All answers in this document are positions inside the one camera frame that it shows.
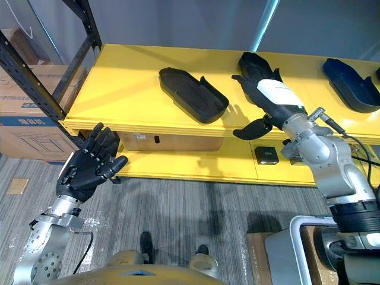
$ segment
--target cable connector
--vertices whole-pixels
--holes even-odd
[[[347,138],[346,131],[330,116],[326,115],[325,109],[322,107],[318,107],[312,114],[309,116],[308,120],[313,122],[317,118],[321,118],[327,125],[329,125],[332,129],[334,129],[338,134],[342,135],[344,138]]]

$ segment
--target cardboard box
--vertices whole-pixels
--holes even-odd
[[[327,268],[319,259],[314,245],[315,227],[301,228],[301,238],[313,285],[338,285],[338,274]]]
[[[31,68],[52,93],[67,66],[36,65]],[[85,68],[78,70],[59,102],[66,112],[75,100],[86,74]],[[74,143],[4,71],[0,83],[0,152],[9,157],[65,161],[77,149]]]
[[[271,271],[265,239],[273,233],[248,233],[246,235],[247,248],[251,258],[252,274],[255,285],[272,285]]]
[[[38,63],[37,55],[19,28],[4,28],[1,31],[27,64]]]
[[[308,262],[309,273],[313,285],[338,285],[338,275],[335,271],[328,269],[319,260],[314,245],[315,227],[307,226],[301,228],[301,238]],[[246,235],[249,256],[251,257],[254,284],[272,285],[271,271],[265,251],[265,239],[273,233],[248,233]]]
[[[52,94],[65,73],[67,65],[29,65],[29,68]],[[72,106],[86,76],[87,70],[80,66],[59,102],[65,112],[68,112]],[[0,68],[0,116],[24,111],[24,109],[35,109],[33,113],[40,113],[44,116],[44,113],[30,100],[28,95]]]
[[[148,134],[142,132],[118,132],[126,150],[154,151],[217,151],[223,143],[220,137],[195,135]]]

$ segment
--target black cable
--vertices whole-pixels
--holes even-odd
[[[363,159],[361,157],[358,157],[358,156],[351,156],[353,159],[356,159],[356,160],[360,160],[361,162],[366,162],[366,163],[370,163],[370,164],[373,164],[373,165],[376,165],[376,166],[380,166],[380,163],[377,163],[377,162],[374,162],[374,161],[370,161],[370,160],[366,160],[366,159]]]
[[[358,140],[356,137],[353,137],[351,135],[347,135],[346,133],[343,134],[343,137],[344,138],[350,138],[351,140],[356,141],[361,146],[361,148],[364,150],[364,152],[366,153],[367,160],[369,162],[372,162],[367,148],[362,144],[362,142],[360,140]],[[369,186],[371,185],[371,171],[372,171],[372,163],[368,163],[367,181],[368,181]]]
[[[91,236],[91,239],[90,239],[90,243],[88,244],[87,249],[86,249],[85,252],[84,252],[84,255],[82,256],[81,260],[78,262],[78,265],[77,265],[77,267],[75,268],[73,274],[77,273],[77,271],[78,271],[78,269],[80,268],[80,266],[81,266],[81,264],[82,264],[84,258],[86,257],[88,251],[90,250],[91,245],[93,244],[93,240],[94,240],[94,234],[93,234],[93,232],[74,232],[74,233],[77,234],[77,235],[90,235],[90,236]]]

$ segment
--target person's leg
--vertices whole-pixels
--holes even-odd
[[[208,255],[208,248],[205,245],[198,248],[197,253],[191,258],[188,268],[220,279],[218,262]]]

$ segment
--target gray carpet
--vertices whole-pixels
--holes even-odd
[[[60,166],[36,160],[0,158],[0,284],[12,276],[30,233],[28,223],[51,205]],[[29,178],[22,195],[7,194],[12,178]],[[293,216],[329,213],[314,188],[124,178],[106,182],[82,205],[84,230],[95,238],[80,271],[105,265],[123,249],[137,249],[149,230],[156,263],[187,266],[197,246],[208,245],[217,258],[222,280],[253,284],[245,242],[247,232],[276,232]],[[62,275],[70,274],[88,243],[73,236]]]

